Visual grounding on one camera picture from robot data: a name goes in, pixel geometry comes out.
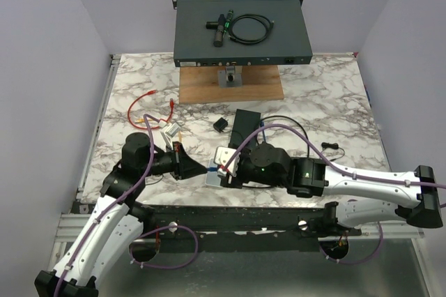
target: red cable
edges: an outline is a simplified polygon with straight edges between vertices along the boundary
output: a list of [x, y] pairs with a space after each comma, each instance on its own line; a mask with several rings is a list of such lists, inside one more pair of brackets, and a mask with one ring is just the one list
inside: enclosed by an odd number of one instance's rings
[[[142, 126], [138, 126], [137, 124], [135, 124], [135, 123], [132, 122], [132, 119], [131, 119], [131, 117], [130, 117], [130, 110], [132, 109], [133, 105], [134, 105], [136, 102], [138, 102], [141, 98], [143, 98], [144, 96], [153, 95], [154, 93], [156, 93], [156, 90], [150, 90], [150, 91], [146, 92], [145, 94], [139, 96], [136, 100], [134, 100], [133, 103], [130, 104], [130, 106], [128, 107], [128, 110], [127, 110], [127, 119], [128, 119], [128, 121], [129, 121], [129, 123], [132, 124], [132, 126], [133, 126], [134, 128], [138, 128], [138, 129], [140, 129], [140, 130], [147, 130], [147, 128], [143, 128]], [[174, 105], [175, 105], [175, 104], [174, 104], [174, 100], [171, 99], [169, 105], [170, 105], [170, 114], [169, 114], [169, 117], [167, 117], [167, 120], [161, 119], [162, 121], [165, 121], [166, 123], [168, 123], [168, 122], [171, 120], [172, 116], [174, 115]], [[160, 127], [159, 127], [159, 126], [154, 126], [154, 127], [152, 127], [151, 129], [152, 129], [152, 130], [156, 130], [157, 128], [160, 128]]]

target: gray floor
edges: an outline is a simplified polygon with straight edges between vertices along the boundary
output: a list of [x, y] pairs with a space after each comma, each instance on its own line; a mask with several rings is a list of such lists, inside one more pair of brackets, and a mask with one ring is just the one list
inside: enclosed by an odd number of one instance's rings
[[[377, 241], [353, 241], [346, 259], [369, 254]], [[178, 264], [188, 254], [159, 254], [158, 264]], [[124, 254], [100, 296], [428, 296], [410, 240], [385, 241], [378, 258], [359, 266], [326, 261], [319, 253], [202, 253], [176, 271], [140, 269]]]

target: marble table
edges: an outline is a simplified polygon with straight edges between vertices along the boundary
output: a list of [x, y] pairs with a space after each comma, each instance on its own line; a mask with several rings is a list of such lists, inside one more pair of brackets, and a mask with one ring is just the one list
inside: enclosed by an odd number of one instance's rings
[[[274, 101], [231, 102], [205, 105], [175, 105], [173, 120], [181, 126], [182, 143], [187, 153], [208, 165], [217, 146], [229, 143], [229, 133], [213, 130], [220, 117], [229, 121], [237, 109], [261, 112], [262, 116], [282, 114], [298, 120], [317, 146], [337, 142], [346, 155], [337, 163], [349, 167], [387, 171], [379, 134], [374, 123], [356, 59], [352, 56], [315, 56], [309, 65], [279, 67], [285, 99]], [[134, 106], [135, 118], [148, 112], [154, 116], [169, 113], [169, 99], [178, 101], [179, 69], [172, 53], [124, 54], [102, 122], [82, 202], [93, 203], [99, 196], [102, 181], [121, 158], [125, 137], [138, 131], [127, 120], [130, 103], [152, 89]], [[155, 143], [164, 147], [161, 135], [154, 131]], [[306, 146], [284, 129], [268, 130], [269, 143], [282, 147], [291, 156], [305, 156]], [[139, 196], [145, 204], [211, 206], [285, 206], [319, 207], [338, 196], [299, 199], [284, 189], [226, 189], [205, 185], [205, 175], [176, 181], [170, 175], [155, 185], [147, 185]]]

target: label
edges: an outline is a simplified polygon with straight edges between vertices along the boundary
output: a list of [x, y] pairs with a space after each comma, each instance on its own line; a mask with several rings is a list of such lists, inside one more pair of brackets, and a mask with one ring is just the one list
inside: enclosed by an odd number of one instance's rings
[[190, 62], [180, 62], [180, 67], [196, 67], [197, 63], [190, 61]]

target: wooden board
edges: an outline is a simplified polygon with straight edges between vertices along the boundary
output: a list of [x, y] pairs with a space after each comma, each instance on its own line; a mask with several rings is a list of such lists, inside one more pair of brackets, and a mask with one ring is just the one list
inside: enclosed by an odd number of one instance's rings
[[220, 88], [218, 70], [225, 67], [180, 68], [180, 104], [283, 100], [284, 91], [277, 66], [243, 67], [243, 85]]

